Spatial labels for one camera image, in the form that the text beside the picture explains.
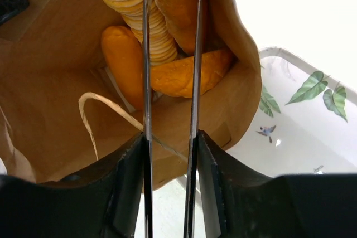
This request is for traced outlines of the fake baguette bread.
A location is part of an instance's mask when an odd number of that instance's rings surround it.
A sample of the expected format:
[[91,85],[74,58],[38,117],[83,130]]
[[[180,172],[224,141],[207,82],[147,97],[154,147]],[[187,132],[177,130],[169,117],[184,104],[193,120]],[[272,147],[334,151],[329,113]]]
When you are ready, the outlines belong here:
[[185,54],[195,52],[197,0],[155,0],[164,15],[168,32]]

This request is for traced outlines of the brown paper bag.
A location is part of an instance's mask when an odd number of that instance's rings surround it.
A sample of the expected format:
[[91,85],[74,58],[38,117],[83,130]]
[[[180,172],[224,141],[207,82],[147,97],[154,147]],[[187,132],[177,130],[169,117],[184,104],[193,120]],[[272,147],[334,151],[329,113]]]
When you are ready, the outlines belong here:
[[[103,0],[29,0],[1,26],[1,159],[10,175],[57,181],[117,150],[143,129],[143,109],[121,93],[103,56],[102,32],[130,27]],[[259,53],[235,0],[202,0],[202,54],[234,61],[200,94],[199,128],[229,149],[262,92]],[[191,98],[151,88],[153,188],[187,172]]]

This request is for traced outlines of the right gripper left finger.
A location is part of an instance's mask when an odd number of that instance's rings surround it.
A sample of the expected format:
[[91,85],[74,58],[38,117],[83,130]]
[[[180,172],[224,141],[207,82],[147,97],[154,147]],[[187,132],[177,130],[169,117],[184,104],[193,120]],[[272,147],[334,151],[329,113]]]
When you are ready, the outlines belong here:
[[143,184],[136,135],[59,181],[1,176],[2,237],[133,237]]

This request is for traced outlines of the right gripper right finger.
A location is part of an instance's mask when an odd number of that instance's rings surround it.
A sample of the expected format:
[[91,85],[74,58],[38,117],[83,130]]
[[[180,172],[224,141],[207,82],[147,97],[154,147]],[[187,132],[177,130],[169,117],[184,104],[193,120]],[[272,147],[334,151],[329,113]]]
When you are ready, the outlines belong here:
[[356,175],[265,176],[198,135],[207,237],[355,237]]

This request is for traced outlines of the metal kitchen tongs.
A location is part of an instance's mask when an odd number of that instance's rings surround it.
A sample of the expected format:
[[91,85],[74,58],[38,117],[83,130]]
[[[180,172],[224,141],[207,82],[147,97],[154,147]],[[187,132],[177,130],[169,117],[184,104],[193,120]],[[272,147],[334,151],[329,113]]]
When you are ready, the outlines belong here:
[[[149,15],[151,0],[143,0],[143,137],[144,137],[144,203],[145,203],[145,237],[153,236],[152,212],[152,117],[151,117],[151,87],[150,87],[150,53],[149,53]],[[194,70],[191,103],[191,127],[189,140],[189,158],[186,179],[186,199],[183,237],[194,237],[196,171],[198,156],[199,100],[201,84],[202,31],[203,31],[202,0],[197,0],[197,26],[194,54]]]

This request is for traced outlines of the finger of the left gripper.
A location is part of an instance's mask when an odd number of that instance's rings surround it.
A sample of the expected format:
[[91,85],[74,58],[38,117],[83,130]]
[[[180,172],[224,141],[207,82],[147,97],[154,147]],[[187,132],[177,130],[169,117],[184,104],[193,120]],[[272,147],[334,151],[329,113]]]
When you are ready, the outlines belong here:
[[3,25],[13,17],[26,10],[29,5],[29,0],[1,0],[0,25]]

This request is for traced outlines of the fake ridged spiral bread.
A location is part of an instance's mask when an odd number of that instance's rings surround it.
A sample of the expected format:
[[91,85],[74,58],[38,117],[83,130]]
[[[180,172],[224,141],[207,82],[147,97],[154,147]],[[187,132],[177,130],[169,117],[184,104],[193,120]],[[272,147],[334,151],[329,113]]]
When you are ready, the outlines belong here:
[[[135,38],[143,42],[143,0],[103,0],[118,12],[130,27]],[[168,32],[164,15],[151,0],[149,12],[150,63],[157,66],[178,59],[176,41]]]

